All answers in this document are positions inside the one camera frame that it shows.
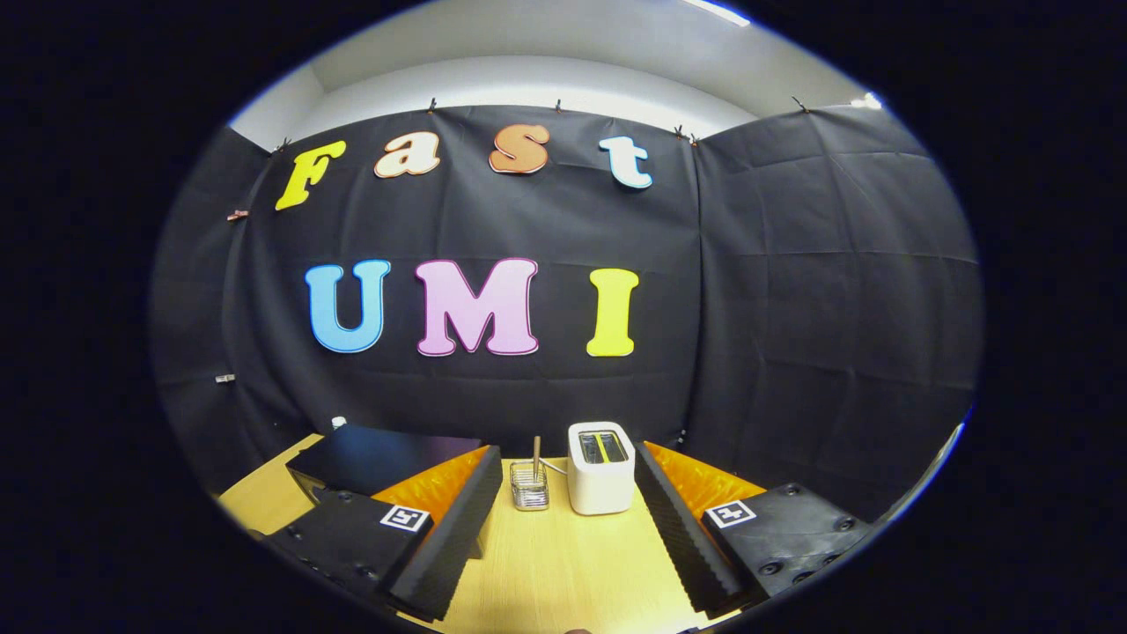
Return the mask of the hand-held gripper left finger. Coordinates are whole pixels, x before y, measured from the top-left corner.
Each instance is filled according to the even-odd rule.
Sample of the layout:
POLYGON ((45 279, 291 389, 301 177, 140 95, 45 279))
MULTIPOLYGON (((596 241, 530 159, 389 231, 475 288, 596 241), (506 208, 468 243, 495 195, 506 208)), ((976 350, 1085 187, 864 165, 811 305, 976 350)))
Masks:
POLYGON ((500 485, 500 450, 482 446, 375 495, 328 490, 264 546, 350 601, 442 620, 500 485))

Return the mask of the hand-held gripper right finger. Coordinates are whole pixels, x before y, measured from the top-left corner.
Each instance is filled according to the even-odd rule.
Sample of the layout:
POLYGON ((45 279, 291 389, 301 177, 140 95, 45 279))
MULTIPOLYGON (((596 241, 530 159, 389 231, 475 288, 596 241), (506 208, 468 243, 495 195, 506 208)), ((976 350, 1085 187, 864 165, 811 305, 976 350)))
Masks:
POLYGON ((636 482, 695 611, 720 617, 814 575, 871 532, 801 484, 749 484, 655 443, 636 482))

